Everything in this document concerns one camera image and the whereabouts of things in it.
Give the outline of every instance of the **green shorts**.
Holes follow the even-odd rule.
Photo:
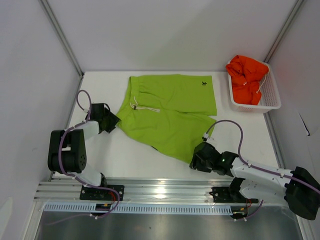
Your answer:
[[[131,76],[116,114],[130,138],[160,153],[190,163],[195,147],[216,122],[211,76]]]

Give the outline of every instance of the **orange cloth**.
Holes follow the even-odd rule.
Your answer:
[[[268,66],[250,57],[237,55],[225,66],[231,76],[233,99],[238,104],[258,105],[259,82],[269,72]]]

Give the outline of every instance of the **white wall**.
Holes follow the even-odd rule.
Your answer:
[[[37,0],[1,1],[0,32],[0,206],[13,197],[3,239],[18,240],[79,79]]]
[[[84,71],[225,71],[263,60],[296,0],[50,0]]]
[[[320,182],[320,1],[308,0],[271,61],[282,107],[271,112],[287,168]],[[307,136],[304,120],[310,136]],[[311,222],[320,239],[320,212]]]

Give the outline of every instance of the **white cable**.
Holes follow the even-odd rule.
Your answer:
[[[263,80],[262,84],[259,86],[258,91],[255,92],[256,94],[260,91],[260,89],[262,88],[262,85],[265,83],[265,81],[267,79],[267,75],[270,73],[270,67],[268,65],[266,65],[266,66],[268,67],[268,72],[264,75],[264,80]]]
[[[135,101],[135,104],[132,104],[131,102],[130,102],[130,106],[133,108],[133,109],[148,109],[148,110],[151,110],[151,111],[154,111],[154,112],[157,112],[157,113],[159,113],[160,112],[160,109],[157,109],[157,108],[152,108],[152,107],[139,107],[138,105],[138,102],[137,102],[137,100],[136,100],[136,97],[134,96],[133,97],[133,99],[134,99],[134,101]]]

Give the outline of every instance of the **purple cable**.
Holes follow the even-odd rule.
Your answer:
[[[243,157],[241,156],[241,152],[240,152],[240,151],[241,151],[242,142],[243,142],[243,140],[244,140],[244,131],[243,131],[242,127],[241,127],[237,122],[232,121],[232,120],[227,120],[227,119],[226,119],[226,120],[216,121],[214,124],[212,124],[212,125],[209,127],[208,131],[206,131],[206,134],[209,133],[209,131],[214,127],[214,125],[219,124],[219,123],[222,123],[222,122],[233,123],[233,124],[237,125],[237,127],[240,129],[241,137],[240,137],[240,142],[239,142],[239,146],[238,146],[238,155],[239,155],[240,160],[241,160],[245,165],[248,166],[248,165],[249,165],[248,162],[243,159]],[[268,170],[268,169],[264,169],[264,168],[259,167],[259,166],[251,165],[250,167],[253,168],[253,169],[257,169],[257,170],[260,170],[260,171],[262,171],[262,172],[268,173],[268,174],[273,174],[273,175],[276,175],[276,176],[281,176],[281,174],[280,174],[279,172],[270,171],[270,170]],[[315,191],[317,194],[320,195],[320,190],[319,190],[319,189],[315,188],[314,186],[310,185],[309,183],[306,183],[305,181],[302,181],[302,180],[300,180],[300,179],[298,179],[298,178],[296,178],[296,177],[289,176],[289,175],[283,175],[283,177],[284,177],[284,178],[287,178],[287,179],[290,179],[290,180],[293,180],[293,181],[296,181],[296,182],[298,182],[298,183],[300,183],[300,184],[302,184],[302,185],[305,185],[306,187],[312,189],[313,191]]]
[[[64,169],[64,166],[62,164],[62,148],[63,148],[63,144],[64,144],[64,140],[67,136],[67,134],[73,130],[73,129],[76,129],[77,127],[87,123],[90,119],[90,115],[91,115],[91,105],[92,105],[92,102],[91,102],[91,97],[89,95],[89,93],[86,91],[86,90],[80,90],[78,91],[78,93],[76,94],[76,102],[77,104],[79,105],[79,107],[84,110],[84,108],[80,105],[79,103],[79,100],[78,100],[78,96],[79,96],[79,93],[81,92],[84,92],[87,96],[88,96],[88,100],[89,100],[89,111],[88,111],[88,115],[85,119],[85,121],[81,122],[81,123],[78,123],[76,124],[75,126],[72,126],[72,127],[69,127],[67,130],[65,130],[65,132],[63,133],[62,137],[61,137],[61,140],[60,140],[60,144],[59,144],[59,149],[58,149],[58,162],[59,162],[59,167],[60,167],[60,170],[61,172],[66,175],[66,176],[69,176],[69,177],[73,177],[75,178],[77,181],[79,181],[81,184],[85,185],[85,186],[89,186],[91,188],[94,188],[94,189],[100,189],[100,190],[107,190],[107,191],[111,191],[111,192],[114,192],[116,194],[116,197],[117,197],[117,202],[115,204],[115,206],[113,208],[111,208],[108,212],[104,213],[103,215],[100,215],[100,216],[96,216],[96,218],[103,218],[107,215],[109,215],[112,211],[114,211],[116,209],[116,207],[119,205],[119,202],[120,202],[120,195],[119,193],[112,189],[112,188],[108,188],[108,187],[102,187],[102,186],[94,186],[94,185],[91,185],[89,183],[86,183],[84,181],[82,181],[80,178],[78,178],[77,176],[73,175],[73,174],[69,174],[65,171]],[[68,220],[68,219],[72,219],[72,218],[75,218],[75,217],[79,217],[79,216],[84,216],[86,214],[78,214],[78,215],[75,215],[75,216],[71,216],[71,217],[67,217],[65,219],[61,219],[59,221],[56,221],[56,222],[53,222],[53,223],[49,223],[47,225],[53,225],[53,224],[56,224],[56,223],[60,223],[60,222],[63,222],[65,220]]]
[[[88,116],[86,117],[86,122],[90,119],[90,115],[91,115],[91,104],[92,104],[92,102],[91,102],[91,97],[90,97],[90,95],[89,95],[89,93],[86,91],[86,90],[80,90],[80,91],[78,91],[77,92],[77,94],[76,94],[76,103],[78,104],[78,106],[79,106],[79,108],[81,108],[81,110],[85,110],[81,105],[80,105],[80,103],[79,103],[79,94],[80,93],[85,93],[86,95],[87,95],[87,97],[88,97],[88,100],[89,100],[89,111],[88,111]]]

